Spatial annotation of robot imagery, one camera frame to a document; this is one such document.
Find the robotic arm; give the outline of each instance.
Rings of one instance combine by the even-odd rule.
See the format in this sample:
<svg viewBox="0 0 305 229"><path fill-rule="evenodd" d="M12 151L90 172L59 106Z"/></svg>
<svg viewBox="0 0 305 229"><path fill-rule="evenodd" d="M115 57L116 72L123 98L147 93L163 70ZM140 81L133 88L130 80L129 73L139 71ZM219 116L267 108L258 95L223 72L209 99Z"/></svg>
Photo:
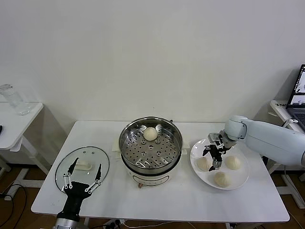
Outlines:
<svg viewBox="0 0 305 229"><path fill-rule="evenodd" d="M305 135L277 125L257 122L243 116L232 116L220 133L210 133L210 145L203 156L210 152L211 170L219 169L221 155L237 142L244 142L251 150L286 166L305 167Z"/></svg>

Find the white stand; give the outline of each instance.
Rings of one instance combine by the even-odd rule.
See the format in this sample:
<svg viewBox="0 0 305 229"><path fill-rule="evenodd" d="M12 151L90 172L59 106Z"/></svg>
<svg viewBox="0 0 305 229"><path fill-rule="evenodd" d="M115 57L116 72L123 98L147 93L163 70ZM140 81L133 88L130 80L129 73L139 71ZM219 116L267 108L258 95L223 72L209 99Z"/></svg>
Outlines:
<svg viewBox="0 0 305 229"><path fill-rule="evenodd" d="M300 177L299 177L300 181L305 181L305 173L303 173Z"/></svg>
<svg viewBox="0 0 305 229"><path fill-rule="evenodd" d="M0 170L0 177L4 174L4 172L10 172L11 170L11 167L9 167L5 161L3 161L1 158L0 158L0 167L1 167L1 170Z"/></svg>
<svg viewBox="0 0 305 229"><path fill-rule="evenodd" d="M49 163L40 156L40 154L37 152L37 150L34 148L34 146L26 139L25 136L22 137L22 145L27 149L26 154L29 156L29 158L35 162L35 164L45 173L48 174L50 170L50 165ZM23 168L21 172L18 174L16 180L14 181L15 184L22 185L24 187L36 187L36 188L41 188L43 184L43 180L24 180L25 176L27 175L29 169L28 168ZM8 195L10 195L12 198L15 196L18 188L20 186L12 186L9 191Z"/></svg>
<svg viewBox="0 0 305 229"><path fill-rule="evenodd" d="M24 180L25 176L27 175L29 169L28 168L23 168L20 173L18 174L16 180L14 181L13 185L16 186L12 186L9 191L8 191L8 195L10 195L12 198L14 197L14 195L16 194L18 188L20 188L20 186L18 185L22 185L24 187L37 187L37 188L41 188L42 184L43 184L43 180ZM10 197L5 197L4 200L10 200Z"/></svg>
<svg viewBox="0 0 305 229"><path fill-rule="evenodd" d="M290 179L290 177L289 176L286 177L285 175L282 175L282 179L287 186L276 187L278 193L280 195L291 194L293 199L295 200L297 206L300 209L305 209L305 202L301 198L300 193L297 191L297 189L296 189L295 185L293 184L292 180Z"/></svg>

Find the cable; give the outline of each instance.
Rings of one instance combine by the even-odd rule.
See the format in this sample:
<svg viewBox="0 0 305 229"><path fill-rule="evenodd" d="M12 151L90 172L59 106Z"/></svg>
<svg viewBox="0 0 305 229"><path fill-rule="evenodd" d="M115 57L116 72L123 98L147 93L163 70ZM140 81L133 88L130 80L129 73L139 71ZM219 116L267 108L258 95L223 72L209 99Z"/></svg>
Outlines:
<svg viewBox="0 0 305 229"><path fill-rule="evenodd" d="M101 228L101 227L106 227L106 225L98 225L98 226L95 226L95 227L93 227L93 228L91 228L91 229L94 229L94 228Z"/></svg>
<svg viewBox="0 0 305 229"><path fill-rule="evenodd" d="M295 221L296 221L297 224L300 226L300 228L301 228L301 229L304 229L304 228L302 227L302 225L299 223L299 221L297 221L296 218L293 216L293 214L291 214L289 211L288 211L288 213L295 219Z"/></svg>
<svg viewBox="0 0 305 229"><path fill-rule="evenodd" d="M19 184L14 184L14 185L8 186L8 187L4 190L4 192L7 191L9 188L11 188L11 187L13 187L13 186L20 186L20 187L23 189L24 194L25 194L25 203L24 203L24 206L23 206L23 209L22 209L22 212L21 212L20 216L19 216L17 222L15 223L15 226L13 227L13 229L15 229L16 226L17 226L17 224L19 223L19 220L21 219L22 214L24 213L25 207L27 206L27 192L26 192L24 186L19 185Z"/></svg>
<svg viewBox="0 0 305 229"><path fill-rule="evenodd" d="M197 229L193 224L191 224L190 222L187 222L188 224L190 224L193 228Z"/></svg>
<svg viewBox="0 0 305 229"><path fill-rule="evenodd" d="M157 225L148 225L148 226L139 226L139 227L129 227L125 223L122 223L122 224L124 226L128 227L128 228L146 228L146 227L157 227L157 226L160 226L160 225L166 224L166 223L173 223L173 222L165 222L165 223L160 223L160 224L157 224Z"/></svg>
<svg viewBox="0 0 305 229"><path fill-rule="evenodd" d="M10 195L7 195L7 194L3 194L3 195L4 195L4 196L7 196L7 197L10 197L10 200L11 200L11 203L12 203L12 208L11 208L10 216L6 219L6 221L4 221L4 222L0 225L0 228L10 220L10 218L11 218L12 215L13 215L13 211L14 211L14 200L13 200L13 198L12 198Z"/></svg>

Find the white wall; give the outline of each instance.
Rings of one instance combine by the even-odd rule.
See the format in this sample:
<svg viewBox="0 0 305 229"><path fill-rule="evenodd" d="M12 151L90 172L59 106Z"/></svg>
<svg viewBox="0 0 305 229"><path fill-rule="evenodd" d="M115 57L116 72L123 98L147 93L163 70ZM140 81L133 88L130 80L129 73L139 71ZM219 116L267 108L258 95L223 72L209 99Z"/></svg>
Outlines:
<svg viewBox="0 0 305 229"><path fill-rule="evenodd" d="M2 0L0 84L43 102L67 132L82 119L253 118L305 63L304 9L303 0Z"/></svg>

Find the power cord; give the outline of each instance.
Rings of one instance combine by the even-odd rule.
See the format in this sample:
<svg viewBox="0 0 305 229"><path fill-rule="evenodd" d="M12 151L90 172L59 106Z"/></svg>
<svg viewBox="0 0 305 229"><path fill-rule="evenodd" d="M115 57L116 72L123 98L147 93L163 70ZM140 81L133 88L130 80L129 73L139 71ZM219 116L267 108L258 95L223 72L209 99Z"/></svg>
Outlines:
<svg viewBox="0 0 305 229"><path fill-rule="evenodd" d="M19 218L18 218L17 222L15 223L15 225L14 225L14 227L13 227L13 229L15 229L15 228L16 228L16 226L17 226L17 224L19 223L19 221L20 221L20 219L21 219L21 216L22 216L22 215L23 215L23 213L24 213L25 207L27 206L27 192L26 192L26 190L25 190L24 186L19 185L19 184L14 184L14 185L10 185L10 186L8 186L8 187L7 187L7 188L4 190L4 192L6 192L6 191L7 191L9 188L11 188L11 187L13 187L13 186L20 186L20 187L23 189L23 191L24 191L24 195L25 195L25 203L24 203L24 206L23 206L22 212L21 212L21 214L20 214L20 216L19 216Z"/></svg>
<svg viewBox="0 0 305 229"><path fill-rule="evenodd" d="M288 213L292 216L292 218L295 219L295 221L296 221L297 224L300 226L300 228L301 228L301 229L304 229L304 228L302 227L302 225L299 223L299 221L297 221L297 219L293 216L293 214L291 214L289 211L288 211Z"/></svg>
<svg viewBox="0 0 305 229"><path fill-rule="evenodd" d="M157 224L157 225L148 225L148 226L139 226L139 227L129 227L125 223L123 223L123 225L128 227L128 228L147 228L147 227L157 227L157 226L160 226L160 225L163 225L163 224L166 224L166 223L173 223L173 222L165 222L165 223L160 223L160 224Z"/></svg>
<svg viewBox="0 0 305 229"><path fill-rule="evenodd" d="M10 197L10 200L11 200L11 203L12 203L12 208L11 208L10 216L6 219L6 221L4 221L4 222L0 225L0 228L1 228L4 224L6 224L6 223L10 220L10 218L11 218L12 215L13 215L13 211L14 211L14 200L13 200L13 198L12 198L10 195L3 194L3 193L0 194L0 197Z"/></svg>

